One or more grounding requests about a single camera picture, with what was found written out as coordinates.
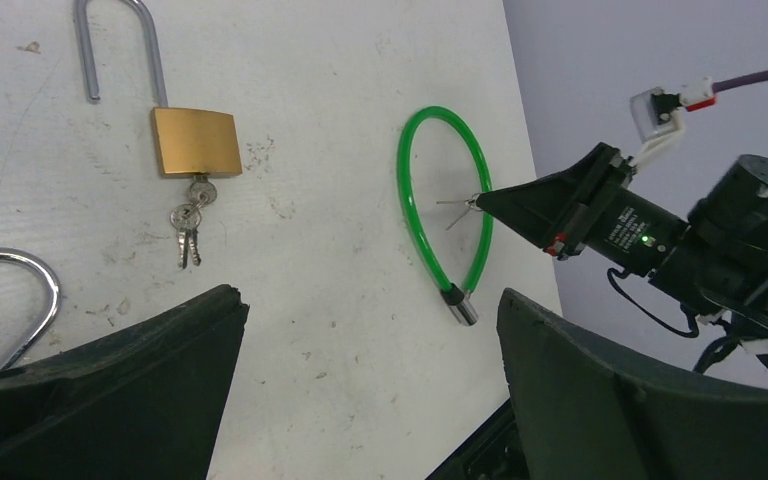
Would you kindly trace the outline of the padlock keys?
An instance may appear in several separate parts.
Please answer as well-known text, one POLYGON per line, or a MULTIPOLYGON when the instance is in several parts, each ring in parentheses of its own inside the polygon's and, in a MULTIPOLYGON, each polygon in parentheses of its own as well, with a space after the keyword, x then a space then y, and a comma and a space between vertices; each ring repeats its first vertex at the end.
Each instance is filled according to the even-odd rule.
POLYGON ((177 266, 180 270, 202 262, 198 247, 198 228, 202 210, 218 198, 216 186, 206 175, 196 175, 187 192, 187 201, 170 213, 170 224, 176 231, 178 245, 177 266))

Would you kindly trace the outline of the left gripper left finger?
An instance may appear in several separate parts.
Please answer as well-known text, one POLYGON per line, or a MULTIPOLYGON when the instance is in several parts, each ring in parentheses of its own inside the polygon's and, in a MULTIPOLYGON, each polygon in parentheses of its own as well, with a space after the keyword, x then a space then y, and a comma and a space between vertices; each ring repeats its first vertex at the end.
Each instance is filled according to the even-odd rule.
POLYGON ((248 306, 219 285, 0 372, 0 479, 203 479, 248 306))

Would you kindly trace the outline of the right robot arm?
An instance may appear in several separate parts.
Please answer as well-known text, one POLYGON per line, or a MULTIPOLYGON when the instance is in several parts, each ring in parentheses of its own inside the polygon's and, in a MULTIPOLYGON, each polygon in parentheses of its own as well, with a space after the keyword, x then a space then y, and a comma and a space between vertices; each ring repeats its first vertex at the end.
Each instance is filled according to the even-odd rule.
POLYGON ((768 369, 768 158, 744 154, 686 218, 633 193, 635 170, 599 144, 566 170, 479 194, 476 207, 549 255, 591 249, 612 286, 632 275, 676 300, 695 338, 724 329, 700 355, 702 373, 744 346, 768 369))

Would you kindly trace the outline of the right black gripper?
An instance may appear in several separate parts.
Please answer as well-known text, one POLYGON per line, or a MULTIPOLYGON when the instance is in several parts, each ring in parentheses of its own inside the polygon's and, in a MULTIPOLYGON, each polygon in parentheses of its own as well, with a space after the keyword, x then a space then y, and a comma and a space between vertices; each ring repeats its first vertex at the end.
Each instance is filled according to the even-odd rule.
POLYGON ((630 160, 600 142, 565 170, 480 193, 475 206, 562 260, 580 254, 596 221, 631 179, 630 160))

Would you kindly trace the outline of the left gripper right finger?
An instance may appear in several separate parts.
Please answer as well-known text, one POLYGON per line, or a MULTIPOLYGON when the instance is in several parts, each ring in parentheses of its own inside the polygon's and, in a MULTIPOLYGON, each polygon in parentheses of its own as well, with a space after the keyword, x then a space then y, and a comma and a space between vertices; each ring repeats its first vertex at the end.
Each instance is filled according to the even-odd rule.
POLYGON ((768 479, 768 389, 638 353, 506 289, 505 377, 535 479, 768 479))

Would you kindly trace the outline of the brass padlock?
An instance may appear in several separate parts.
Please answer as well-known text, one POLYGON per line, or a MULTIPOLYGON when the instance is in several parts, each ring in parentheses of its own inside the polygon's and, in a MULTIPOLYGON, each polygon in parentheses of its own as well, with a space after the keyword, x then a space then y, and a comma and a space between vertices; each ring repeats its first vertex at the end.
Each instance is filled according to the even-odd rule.
POLYGON ((62 297, 60 281, 46 262, 0 248, 0 373, 17 366, 42 338, 62 297))
POLYGON ((146 46, 155 106, 150 123, 163 177, 235 177, 243 173, 234 117, 228 113, 169 105, 156 27, 143 1, 126 0, 137 15, 146 46))

